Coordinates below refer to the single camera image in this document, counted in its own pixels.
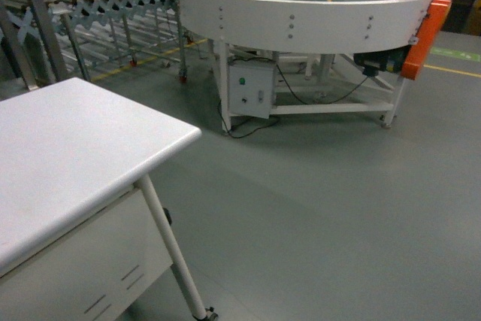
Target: white control box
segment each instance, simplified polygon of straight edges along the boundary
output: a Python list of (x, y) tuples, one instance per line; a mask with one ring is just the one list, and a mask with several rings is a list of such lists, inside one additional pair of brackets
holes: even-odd
[(274, 103), (276, 64), (251, 60), (229, 66), (229, 110), (232, 113), (269, 118)]

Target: caster wheel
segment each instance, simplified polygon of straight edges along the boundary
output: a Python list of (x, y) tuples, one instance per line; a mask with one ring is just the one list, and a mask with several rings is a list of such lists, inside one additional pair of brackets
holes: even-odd
[(207, 308), (207, 321), (214, 321), (216, 319), (219, 319), (219, 315), (215, 312), (213, 312), (213, 307)]

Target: rotating conveyor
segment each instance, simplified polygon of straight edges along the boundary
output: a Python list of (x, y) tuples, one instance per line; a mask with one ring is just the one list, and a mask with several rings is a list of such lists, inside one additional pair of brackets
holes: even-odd
[[(225, 131), (230, 132), (231, 118), (241, 115), (365, 111), (383, 112), (389, 127), (406, 78), (416, 79), (449, 6), (444, 0), (180, 0), (180, 19), (211, 40)], [(327, 102), (327, 84), (348, 83), (352, 89), (349, 80), (333, 75), (335, 54), (365, 79), (354, 84), (356, 92)], [(307, 79), (318, 59), (316, 83), (290, 86), (280, 67), (290, 59), (307, 60)], [(398, 79), (388, 82), (379, 71)], [(312, 91), (311, 102), (296, 95)], [(282, 92), (302, 104), (283, 105)]]

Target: white metal stand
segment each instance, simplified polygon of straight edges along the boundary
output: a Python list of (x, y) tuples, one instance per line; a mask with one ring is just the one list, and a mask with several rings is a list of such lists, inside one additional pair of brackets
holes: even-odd
[[(243, 116), (243, 114), (236, 114), (230, 111), (229, 108), (229, 74), (228, 74), (228, 58), (231, 52), (242, 53), (242, 51), (236, 51), (231, 49), (229, 44), (222, 41), (217, 42), (218, 54), (214, 53), (213, 41), (209, 42), (210, 52), (213, 56), (213, 73), (216, 78), (217, 87), (219, 90), (219, 97), (221, 101), (220, 113), (222, 115), (222, 129), (224, 132), (229, 132), (232, 127), (232, 118)], [(352, 58), (348, 55), (341, 55), (349, 64), (358, 67)], [(320, 63), (316, 75), (316, 84), (314, 86), (297, 86), (291, 87), (293, 91), (299, 93), (315, 92), (325, 88), (326, 84), (333, 83), (334, 86), (340, 86), (343, 89), (352, 89), (355, 83), (349, 82), (349, 80), (332, 76), (330, 74), (332, 63), (334, 61), (334, 54), (322, 54), (320, 57)], [(272, 52), (274, 61), (279, 63), (278, 52)], [(307, 66), (311, 67), (314, 63), (314, 56), (308, 55)], [(296, 104), (296, 105), (277, 105), (273, 104), (271, 108), (271, 115), (280, 114), (322, 114), (322, 113), (358, 113), (358, 112), (384, 112), (381, 117), (383, 120), (383, 127), (390, 128), (391, 123), (398, 111), (399, 104), (401, 103), (404, 90), (407, 85), (407, 80), (402, 76), (399, 76), (394, 85), (391, 85), (388, 81), (381, 77), (370, 77), (369, 84), (363, 84), (356, 90), (355, 93), (349, 96), (350, 102), (343, 100), (341, 103), (333, 104), (316, 104), (314, 101), (312, 104)], [(276, 93), (288, 92), (289, 89), (283, 86), (277, 86)]]

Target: roller conveyor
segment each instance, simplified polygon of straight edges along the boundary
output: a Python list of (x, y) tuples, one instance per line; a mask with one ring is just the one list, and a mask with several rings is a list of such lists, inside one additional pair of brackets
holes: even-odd
[[(76, 59), (72, 53), (71, 35), (65, 27), (65, 15), (67, 11), (68, 22), (71, 24), (71, 32), (76, 35), (77, 43), (82, 49), (82, 57), (85, 64), (95, 68), (100, 64), (122, 59), (124, 56), (132, 58), (131, 65), (137, 63), (137, 55), (158, 54), (161, 58), (164, 46), (178, 47), (177, 21), (168, 19), (167, 11), (176, 15), (177, 0), (44, 0), (49, 8), (50, 17), (54, 29), (59, 35), (62, 45), (62, 54), (65, 57), (69, 71), (82, 70), (79, 64), (72, 62)], [(29, 10), (26, 0), (5, 0), (5, 4), (13, 14), (19, 18), (25, 18)], [(34, 28), (25, 24), (29, 30)], [(185, 77), (185, 61), (181, 52), (179, 59), (171, 59), (181, 64), (180, 76)]]

